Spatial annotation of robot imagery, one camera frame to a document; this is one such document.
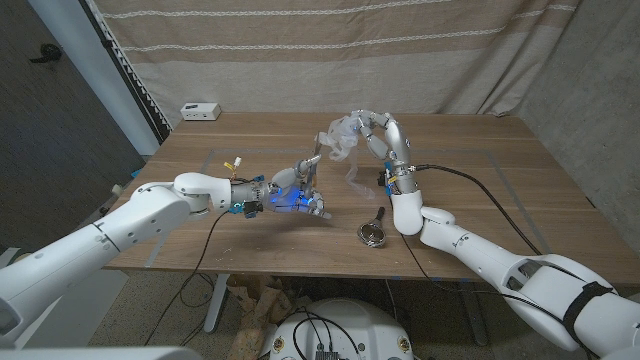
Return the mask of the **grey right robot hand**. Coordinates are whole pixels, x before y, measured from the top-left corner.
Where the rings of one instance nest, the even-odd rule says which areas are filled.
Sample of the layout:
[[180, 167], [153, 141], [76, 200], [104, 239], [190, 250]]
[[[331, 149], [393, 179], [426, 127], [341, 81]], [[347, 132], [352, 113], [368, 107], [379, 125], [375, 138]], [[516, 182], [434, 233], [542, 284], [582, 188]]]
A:
[[355, 130], [365, 139], [369, 151], [380, 160], [391, 162], [391, 173], [401, 194], [418, 190], [411, 166], [410, 142], [400, 124], [390, 113], [355, 110], [350, 114], [356, 120]]

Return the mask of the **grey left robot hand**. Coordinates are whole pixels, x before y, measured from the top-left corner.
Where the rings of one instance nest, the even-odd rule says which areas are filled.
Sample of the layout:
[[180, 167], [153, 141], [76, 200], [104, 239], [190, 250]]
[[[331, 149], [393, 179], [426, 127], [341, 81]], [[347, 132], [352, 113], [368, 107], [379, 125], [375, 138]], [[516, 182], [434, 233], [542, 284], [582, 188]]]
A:
[[321, 155], [299, 160], [293, 167], [276, 173], [270, 181], [263, 177], [253, 180], [231, 182], [229, 212], [242, 213], [253, 218], [259, 212], [301, 212], [330, 219], [332, 215], [324, 209], [322, 194], [314, 187], [313, 177]]

